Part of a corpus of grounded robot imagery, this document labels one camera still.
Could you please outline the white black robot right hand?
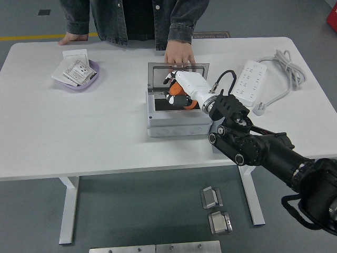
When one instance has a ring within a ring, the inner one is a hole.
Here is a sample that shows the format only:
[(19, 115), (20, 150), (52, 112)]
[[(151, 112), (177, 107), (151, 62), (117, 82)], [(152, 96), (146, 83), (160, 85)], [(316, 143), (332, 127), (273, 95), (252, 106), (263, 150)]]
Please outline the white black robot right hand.
[(168, 74), (163, 84), (168, 84), (170, 80), (175, 80), (192, 101), (197, 101), (200, 108), (209, 113), (209, 106), (216, 100), (216, 95), (210, 93), (211, 86), (200, 73), (173, 71)]

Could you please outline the person's left hand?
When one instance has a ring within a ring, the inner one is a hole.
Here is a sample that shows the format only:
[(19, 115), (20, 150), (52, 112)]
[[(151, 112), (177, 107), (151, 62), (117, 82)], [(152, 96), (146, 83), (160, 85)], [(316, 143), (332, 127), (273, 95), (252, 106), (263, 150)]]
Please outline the person's left hand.
[(164, 54), (165, 63), (195, 64), (194, 53), (189, 42), (170, 40)]

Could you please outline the person's right hand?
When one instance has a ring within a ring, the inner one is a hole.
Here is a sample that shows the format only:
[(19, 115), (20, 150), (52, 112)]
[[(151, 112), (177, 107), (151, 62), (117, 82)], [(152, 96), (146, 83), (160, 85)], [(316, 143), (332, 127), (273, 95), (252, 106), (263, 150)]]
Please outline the person's right hand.
[(88, 34), (78, 35), (67, 32), (65, 36), (58, 41), (58, 45), (63, 46), (67, 45), (70, 42), (82, 42), (88, 40)]

